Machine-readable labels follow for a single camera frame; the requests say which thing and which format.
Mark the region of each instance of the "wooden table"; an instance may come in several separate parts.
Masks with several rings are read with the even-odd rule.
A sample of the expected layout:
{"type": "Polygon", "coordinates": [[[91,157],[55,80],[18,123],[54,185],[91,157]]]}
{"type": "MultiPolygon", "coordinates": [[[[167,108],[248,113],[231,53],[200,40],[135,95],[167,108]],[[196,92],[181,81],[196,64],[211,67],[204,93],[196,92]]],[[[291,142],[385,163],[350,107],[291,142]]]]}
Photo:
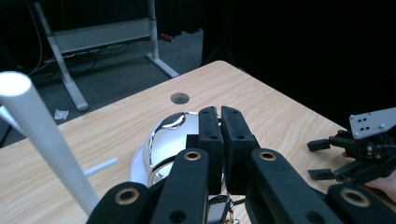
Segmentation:
{"type": "MultiPolygon", "coordinates": [[[[335,181],[314,181],[307,170],[336,169],[350,161],[341,148],[310,152],[306,143],[342,129],[309,108],[225,62],[214,62],[59,126],[83,169],[118,158],[89,177],[99,197],[130,178],[134,154],[161,119],[207,106],[242,112],[261,147],[279,151],[312,187],[327,192],[335,181]],[[176,92],[190,100],[171,101],[176,92]]],[[[249,223],[243,205],[235,217],[249,223]]],[[[0,149],[0,223],[85,223],[87,216],[28,139],[0,149]]]]}

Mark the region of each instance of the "desk frame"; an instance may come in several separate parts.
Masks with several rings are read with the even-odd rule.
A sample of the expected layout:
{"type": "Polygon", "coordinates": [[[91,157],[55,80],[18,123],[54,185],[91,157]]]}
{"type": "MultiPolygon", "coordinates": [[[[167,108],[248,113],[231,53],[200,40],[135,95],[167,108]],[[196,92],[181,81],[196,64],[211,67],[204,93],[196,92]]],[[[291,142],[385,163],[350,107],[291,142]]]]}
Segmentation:
{"type": "Polygon", "coordinates": [[[148,0],[148,18],[61,32],[52,32],[40,3],[34,2],[34,5],[53,54],[61,69],[62,81],[78,111],[88,110],[89,105],[67,70],[63,53],[150,36],[151,53],[148,53],[147,57],[168,76],[178,76],[178,73],[164,63],[159,56],[154,0],[148,0]]]}

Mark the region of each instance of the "gray carpet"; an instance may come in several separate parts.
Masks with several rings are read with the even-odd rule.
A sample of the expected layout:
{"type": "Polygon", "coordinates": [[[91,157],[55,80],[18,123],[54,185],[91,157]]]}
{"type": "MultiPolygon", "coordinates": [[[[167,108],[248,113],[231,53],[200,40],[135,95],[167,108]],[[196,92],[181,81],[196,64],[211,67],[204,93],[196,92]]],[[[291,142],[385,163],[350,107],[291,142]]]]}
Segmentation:
{"type": "MultiPolygon", "coordinates": [[[[203,31],[183,33],[172,42],[160,40],[160,59],[183,75],[201,65],[202,43],[203,31]]],[[[76,109],[62,83],[57,63],[33,73],[31,79],[52,115],[56,109],[68,111],[65,121],[55,120],[59,125],[169,80],[170,77],[146,57],[149,52],[149,40],[142,39],[119,43],[107,49],[94,49],[90,53],[81,52],[78,56],[70,55],[69,59],[65,59],[72,78],[90,106],[86,112],[76,109]]],[[[0,139],[4,138],[0,147],[25,138],[14,129],[7,134],[8,127],[0,119],[0,139]]]]}

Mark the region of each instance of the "standing desk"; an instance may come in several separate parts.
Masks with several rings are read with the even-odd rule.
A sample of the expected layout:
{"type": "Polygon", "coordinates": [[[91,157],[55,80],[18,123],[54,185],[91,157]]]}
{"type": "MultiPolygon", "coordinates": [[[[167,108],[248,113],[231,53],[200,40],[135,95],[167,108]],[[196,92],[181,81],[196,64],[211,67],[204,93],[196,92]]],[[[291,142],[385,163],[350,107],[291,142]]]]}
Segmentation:
{"type": "Polygon", "coordinates": [[[35,1],[34,6],[35,12],[44,28],[49,45],[61,69],[62,81],[78,111],[88,110],[89,105],[67,70],[62,55],[63,53],[150,36],[151,53],[148,53],[147,57],[159,66],[168,76],[178,76],[178,73],[164,63],[159,56],[154,0],[148,0],[148,18],[60,32],[51,31],[40,2],[35,1]]]}
{"type": "MultiPolygon", "coordinates": [[[[241,111],[260,146],[280,152],[311,187],[322,192],[336,182],[314,181],[307,170],[336,169],[349,163],[341,156],[341,148],[310,152],[306,146],[311,140],[334,135],[339,125],[222,61],[70,120],[59,129],[82,169],[118,158],[115,165],[89,177],[101,198],[112,187],[129,181],[134,154],[159,120],[212,105],[219,112],[222,105],[241,111]],[[171,101],[180,92],[190,96],[184,105],[171,101]]],[[[29,139],[0,149],[0,217],[0,223],[87,220],[29,139]]],[[[234,217],[249,223],[244,205],[235,207],[234,217]]]]}

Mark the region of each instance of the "desk leg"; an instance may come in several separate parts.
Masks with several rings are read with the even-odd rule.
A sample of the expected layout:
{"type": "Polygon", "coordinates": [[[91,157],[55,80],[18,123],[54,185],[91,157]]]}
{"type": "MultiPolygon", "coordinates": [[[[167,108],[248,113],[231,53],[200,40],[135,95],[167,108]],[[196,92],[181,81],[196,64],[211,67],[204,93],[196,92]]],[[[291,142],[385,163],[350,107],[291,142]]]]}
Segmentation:
{"type": "Polygon", "coordinates": [[[178,73],[169,65],[164,63],[158,53],[158,35],[157,35],[157,19],[155,17],[155,3],[154,0],[148,0],[148,27],[151,39],[151,53],[148,53],[148,58],[159,66],[170,77],[177,77],[178,73]]]}
{"type": "Polygon", "coordinates": [[[73,102],[76,105],[78,111],[86,111],[89,109],[87,102],[84,99],[84,96],[81,94],[78,86],[76,85],[73,78],[70,76],[66,64],[64,63],[64,57],[62,56],[61,51],[59,50],[58,45],[56,44],[55,38],[53,36],[53,32],[50,29],[50,26],[47,22],[47,19],[44,15],[44,12],[40,6],[40,3],[35,2],[35,10],[40,18],[41,24],[43,25],[44,31],[46,33],[49,44],[52,48],[53,54],[55,55],[56,61],[58,62],[59,67],[62,72],[62,81],[66,86],[67,91],[72,97],[73,102]]]}

